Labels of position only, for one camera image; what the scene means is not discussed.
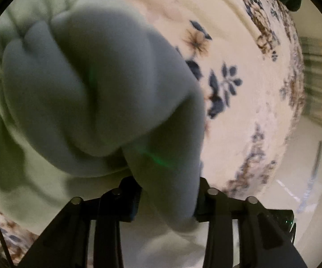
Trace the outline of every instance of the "wall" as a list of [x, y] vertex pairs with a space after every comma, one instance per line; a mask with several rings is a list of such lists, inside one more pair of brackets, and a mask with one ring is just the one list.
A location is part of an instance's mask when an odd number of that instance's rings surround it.
[[299, 36], [322, 39], [322, 14], [310, 0], [302, 0], [300, 9], [292, 17]]

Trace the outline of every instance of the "black bracket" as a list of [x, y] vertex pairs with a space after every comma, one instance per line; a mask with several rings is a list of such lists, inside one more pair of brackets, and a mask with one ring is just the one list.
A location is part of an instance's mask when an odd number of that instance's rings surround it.
[[[72, 198], [18, 268], [85, 268], [91, 220], [96, 220], [94, 268], [123, 268], [119, 222], [133, 221], [140, 194], [135, 179], [127, 177], [101, 198]], [[203, 268], [233, 267], [233, 219], [239, 226], [240, 268], [307, 267], [291, 243], [291, 210], [268, 210], [255, 197], [228, 198], [201, 178], [195, 217], [209, 222]]]

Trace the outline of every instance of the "floral bedspread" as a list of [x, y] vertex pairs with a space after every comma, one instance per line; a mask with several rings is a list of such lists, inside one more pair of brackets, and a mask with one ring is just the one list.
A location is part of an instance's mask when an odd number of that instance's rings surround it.
[[[303, 57], [288, 9], [278, 0], [126, 1], [177, 49], [203, 89], [203, 176], [231, 197], [259, 194], [304, 104]], [[0, 223], [18, 263], [36, 235], [1, 214]]]

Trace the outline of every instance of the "blue flower pattern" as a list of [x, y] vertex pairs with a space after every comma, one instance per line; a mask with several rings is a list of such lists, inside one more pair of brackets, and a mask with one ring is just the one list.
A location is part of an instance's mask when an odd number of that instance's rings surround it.
[[[176, 51], [183, 57], [180, 48], [178, 46], [175, 47]], [[199, 81], [203, 75], [201, 73], [201, 68], [197, 62], [194, 61], [194, 57], [185, 60], [185, 63], [189, 67], [190, 71], [193, 73], [194, 77]]]
[[208, 84], [212, 89], [212, 95], [209, 97], [212, 106], [207, 111], [207, 115], [211, 119], [217, 117], [217, 115], [222, 113], [226, 107], [230, 107], [230, 95], [236, 96], [236, 87], [243, 84], [243, 81], [236, 77], [237, 70], [237, 66], [233, 65], [228, 68], [226, 63], [223, 63], [221, 68], [223, 80], [218, 82], [214, 70], [211, 69]]
[[205, 39], [212, 40], [212, 37], [207, 33], [207, 31], [197, 21], [190, 20], [190, 23], [192, 24], [192, 26], [196, 30], [201, 31], [204, 34]]
[[274, 10], [274, 8], [271, 8], [271, 9], [270, 9], [270, 14], [271, 14], [271, 16], [272, 16], [272, 17], [275, 17], [275, 18], [278, 20], [278, 22], [280, 22], [279, 15], [278, 15], [278, 14], [277, 14], [277, 12]]

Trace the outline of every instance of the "metal screw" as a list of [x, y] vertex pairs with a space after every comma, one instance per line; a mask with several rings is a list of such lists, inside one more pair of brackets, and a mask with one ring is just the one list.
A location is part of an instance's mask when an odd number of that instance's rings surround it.
[[217, 195], [217, 194], [219, 193], [219, 190], [218, 190], [218, 189], [216, 189], [216, 188], [214, 188], [214, 187], [211, 187], [211, 188], [209, 188], [209, 189], [207, 190], [207, 193], [208, 193], [209, 195]]
[[247, 201], [250, 202], [251, 204], [257, 204], [258, 199], [256, 197], [248, 197]]
[[122, 190], [120, 188], [114, 188], [111, 190], [112, 194], [115, 196], [121, 195], [122, 194]]
[[82, 202], [82, 198], [80, 197], [74, 197], [71, 199], [71, 203], [75, 205], [80, 204], [81, 202]]

